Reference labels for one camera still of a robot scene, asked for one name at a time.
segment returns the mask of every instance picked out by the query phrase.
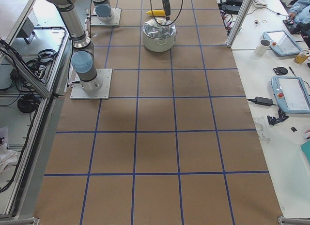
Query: keyboard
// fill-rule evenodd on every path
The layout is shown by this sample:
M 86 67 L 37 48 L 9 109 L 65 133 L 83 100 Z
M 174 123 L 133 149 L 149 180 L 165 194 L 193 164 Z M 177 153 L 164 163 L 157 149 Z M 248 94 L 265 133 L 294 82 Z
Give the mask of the keyboard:
M 267 7 L 268 3 L 266 0 L 254 0 L 253 5 L 257 8 L 265 8 Z

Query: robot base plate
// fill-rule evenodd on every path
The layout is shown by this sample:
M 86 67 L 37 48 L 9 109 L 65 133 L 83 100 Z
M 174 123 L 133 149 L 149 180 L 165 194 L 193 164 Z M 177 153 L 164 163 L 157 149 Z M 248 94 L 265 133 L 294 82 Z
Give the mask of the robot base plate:
M 118 27 L 120 25 L 120 19 L 121 19 L 121 8 L 111 8 L 114 12 L 114 17 L 107 22 L 101 21 L 98 19 L 97 16 L 92 16 L 92 23 L 91 26 L 93 27 Z
M 103 85 L 98 90 L 85 91 L 80 84 L 72 88 L 71 99 L 108 99 L 112 78 L 112 69 L 97 69 L 98 74 L 103 78 Z

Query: pot lid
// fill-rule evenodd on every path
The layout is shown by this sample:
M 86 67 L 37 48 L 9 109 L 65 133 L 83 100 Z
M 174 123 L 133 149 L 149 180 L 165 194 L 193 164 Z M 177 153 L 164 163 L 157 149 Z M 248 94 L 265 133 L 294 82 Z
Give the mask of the pot lid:
M 169 26 L 161 26 L 156 23 L 155 19 L 150 19 L 143 24 L 143 32 L 153 39 L 166 39 L 176 34 L 176 28 L 174 24 L 170 24 L 171 21 L 166 21 L 164 18 L 156 18 L 157 22 L 163 25 L 169 24 Z

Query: table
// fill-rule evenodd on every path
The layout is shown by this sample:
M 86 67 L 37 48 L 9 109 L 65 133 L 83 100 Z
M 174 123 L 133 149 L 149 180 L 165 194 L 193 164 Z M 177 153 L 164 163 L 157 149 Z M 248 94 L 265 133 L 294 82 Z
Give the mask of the table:
M 34 0 L 0 0 L 0 36 L 8 44 L 16 37 Z
M 266 0 L 268 8 L 286 14 L 279 0 Z M 247 15 L 242 29 L 232 45 L 233 55 L 248 99 L 256 96 L 272 98 L 276 104 L 271 78 L 275 76 L 274 67 L 289 66 L 297 76 L 310 82 L 310 69 L 305 63 L 294 63 L 294 57 L 279 57 L 272 50 L 267 50 L 260 57 L 253 53 L 264 31 L 285 30 L 283 16 L 277 15 L 268 9 L 258 9 Z M 254 20 L 260 23 L 255 26 Z M 295 40 L 302 40 L 294 35 Z M 308 49 L 304 42 L 299 43 Z M 260 135 L 262 149 L 268 165 L 270 176 L 284 217 L 309 218 L 310 217 L 310 165 L 302 153 L 300 145 L 305 143 L 303 133 L 310 128 L 309 115 L 287 114 L 289 118 L 275 126 L 269 125 L 267 115 L 278 117 L 278 107 L 266 107 L 249 102 L 249 107 Z

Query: white mug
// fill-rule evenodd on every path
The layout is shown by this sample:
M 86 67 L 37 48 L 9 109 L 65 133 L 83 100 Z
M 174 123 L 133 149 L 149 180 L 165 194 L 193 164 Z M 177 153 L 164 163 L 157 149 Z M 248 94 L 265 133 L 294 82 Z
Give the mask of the white mug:
M 270 46 L 269 40 L 261 40 L 256 49 L 254 50 L 254 53 L 256 55 L 262 56 L 269 48 L 269 46 Z

